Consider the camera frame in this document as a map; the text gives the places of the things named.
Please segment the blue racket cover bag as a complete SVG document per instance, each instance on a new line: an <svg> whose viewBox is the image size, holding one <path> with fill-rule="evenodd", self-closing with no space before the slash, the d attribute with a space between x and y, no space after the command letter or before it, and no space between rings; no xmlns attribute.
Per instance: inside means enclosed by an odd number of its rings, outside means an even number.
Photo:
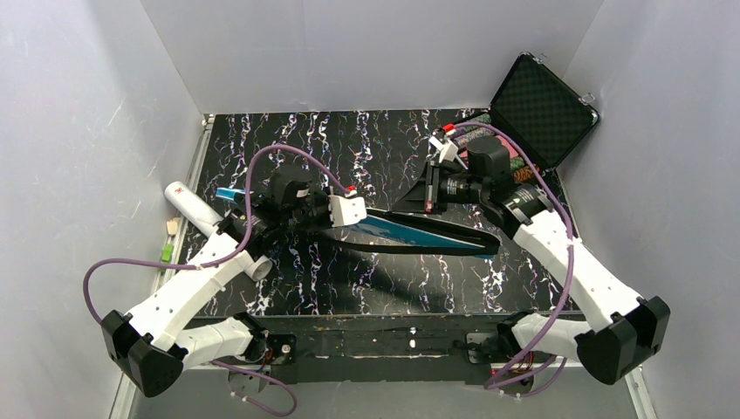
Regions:
<svg viewBox="0 0 740 419"><path fill-rule="evenodd" d="M447 255L491 258L498 253L499 239L485 231L475 230L442 220L367 208L367 217L359 223L330 229L287 229L271 227L252 215L251 244L266 244L281 235L315 237L332 246L371 253L408 255ZM360 244L329 236L331 230L343 229L390 240L392 245Z"/></svg>

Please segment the silver shuttlecock tube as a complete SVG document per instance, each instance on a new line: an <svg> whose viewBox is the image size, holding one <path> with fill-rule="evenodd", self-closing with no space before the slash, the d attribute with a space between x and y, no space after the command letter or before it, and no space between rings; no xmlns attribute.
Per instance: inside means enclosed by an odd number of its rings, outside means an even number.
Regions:
<svg viewBox="0 0 740 419"><path fill-rule="evenodd" d="M210 238L216 232L216 226L223 220L210 205L199 197L185 183L171 182L164 189L166 199L205 237ZM255 282L264 279L271 270L272 262L265 256L257 259L244 272Z"/></svg>

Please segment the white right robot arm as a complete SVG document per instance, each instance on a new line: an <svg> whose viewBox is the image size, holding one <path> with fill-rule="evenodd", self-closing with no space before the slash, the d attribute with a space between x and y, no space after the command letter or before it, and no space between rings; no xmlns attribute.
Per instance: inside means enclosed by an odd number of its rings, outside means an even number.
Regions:
<svg viewBox="0 0 740 419"><path fill-rule="evenodd" d="M393 209L440 214L449 204L475 204L486 219L527 251L563 287L584 320L561 319L562 304L543 316L511 315L497 326L497 346L516 363L532 351L578 361L597 381L614 384L661 348L670 316L667 303L643 298L618 280L573 235L572 221L545 187L515 180L510 151L495 136L466 146L457 159L451 140L431 136L435 153Z"/></svg>

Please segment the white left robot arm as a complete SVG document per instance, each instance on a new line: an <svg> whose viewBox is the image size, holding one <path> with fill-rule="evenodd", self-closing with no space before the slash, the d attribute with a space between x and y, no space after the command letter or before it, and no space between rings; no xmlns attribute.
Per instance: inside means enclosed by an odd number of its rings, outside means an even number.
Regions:
<svg viewBox="0 0 740 419"><path fill-rule="evenodd" d="M272 262L263 249L274 232L328 230L367 216L354 188L316 188L311 174L294 166L277 169L266 189L219 189L217 196L234 205L225 216L182 182L167 186L165 196L207 235L205 245L144 301L99 320L109 356L146 397L167 391L184 371L222 358L265 362L275 350L268 330L249 314L194 328L189 322L237 276L267 276Z"/></svg>

